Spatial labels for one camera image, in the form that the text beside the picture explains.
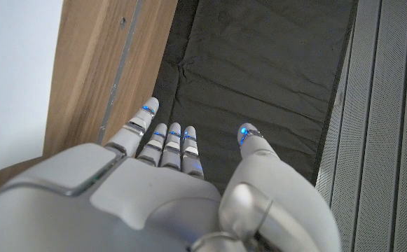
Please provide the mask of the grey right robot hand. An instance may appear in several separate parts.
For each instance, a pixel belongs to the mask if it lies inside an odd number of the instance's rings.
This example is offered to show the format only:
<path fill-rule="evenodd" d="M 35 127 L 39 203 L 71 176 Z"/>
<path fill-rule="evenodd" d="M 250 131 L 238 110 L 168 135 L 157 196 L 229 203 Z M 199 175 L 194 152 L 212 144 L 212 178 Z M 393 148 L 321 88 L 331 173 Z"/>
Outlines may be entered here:
<path fill-rule="evenodd" d="M 252 124 L 226 189 L 206 181 L 194 127 L 156 126 L 150 98 L 104 145 L 85 143 L 0 188 L 0 251 L 339 251 L 315 187 Z"/>

